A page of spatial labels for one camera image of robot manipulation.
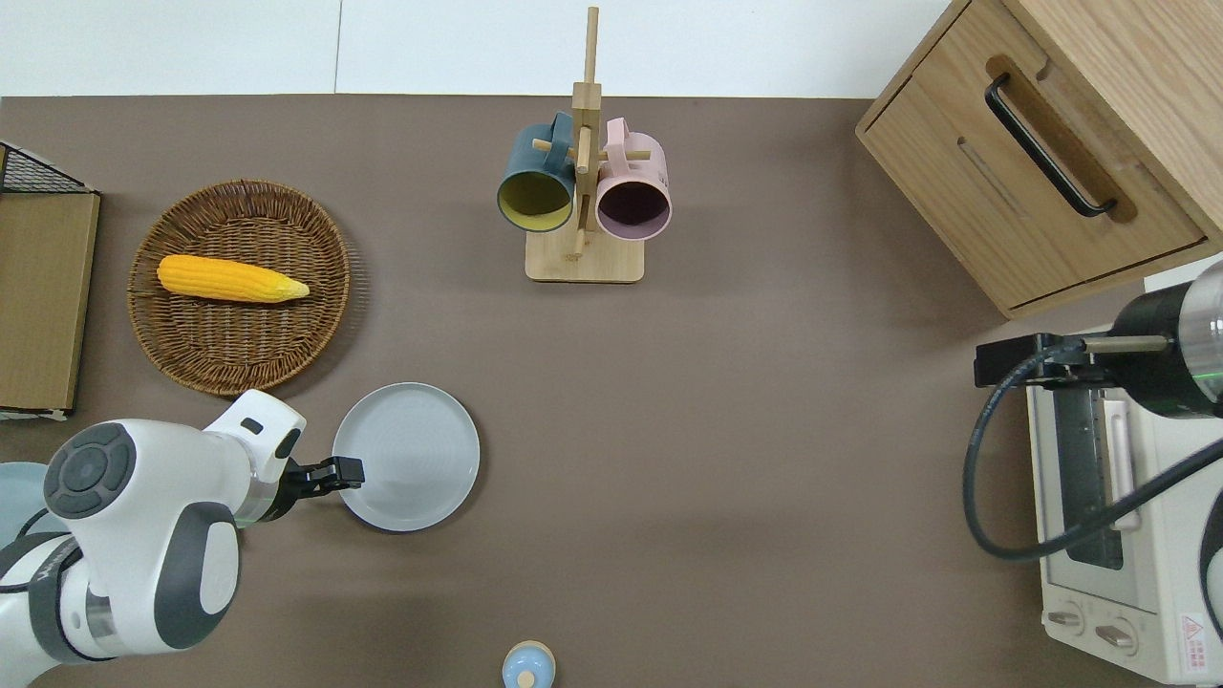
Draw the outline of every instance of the mug handle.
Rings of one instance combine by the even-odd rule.
[[[552,119],[552,149],[543,160],[544,169],[560,174],[565,169],[569,149],[574,145],[574,117],[558,111]]]
[[[629,122],[624,117],[608,120],[608,166],[612,174],[629,174],[629,155],[625,153],[625,138],[629,137]]]

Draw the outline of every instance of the yellow corn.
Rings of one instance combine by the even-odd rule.
[[[157,277],[175,293],[224,301],[278,303],[309,295],[309,286],[276,270],[202,255],[166,255]]]

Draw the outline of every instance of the round woven tray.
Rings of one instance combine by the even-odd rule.
[[[270,268],[305,282],[309,296],[242,303],[171,293],[157,277],[171,253]],[[344,238],[318,203],[270,181],[226,181],[179,200],[153,225],[127,279],[127,310],[161,373],[232,397],[280,385],[318,358],[347,304],[349,271]]]

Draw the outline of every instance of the brown table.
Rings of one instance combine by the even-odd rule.
[[[685,98],[605,100],[667,148],[675,219],[645,280],[536,284],[494,189],[514,132],[566,106],[4,99],[0,134],[105,196],[78,413],[0,425],[0,461],[225,408],[149,364],[124,286],[161,210],[238,176],[309,193],[356,255],[340,334],[274,391],[309,420],[297,457],[401,381],[454,395],[483,444],[443,524],[302,505],[245,533],[203,645],[37,686],[492,687],[526,638],[570,688],[1141,684],[1046,638],[1036,565],[978,552],[959,501],[975,343],[1106,321],[1137,286],[1004,323],[854,138],[867,101]],[[989,523],[1031,538],[1019,404],[997,425]]]

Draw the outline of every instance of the wooden mug rack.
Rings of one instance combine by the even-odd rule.
[[[646,274],[645,241],[625,241],[599,230],[594,213],[594,191],[598,186],[599,150],[603,128],[603,87],[594,81],[594,53],[599,31],[599,9],[586,13],[586,73],[574,83],[574,158],[576,185],[574,213],[560,229],[543,233],[527,233],[526,273],[536,281],[587,281],[631,284]],[[536,148],[550,149],[547,141],[534,141]],[[648,150],[630,150],[629,159],[648,159]]]

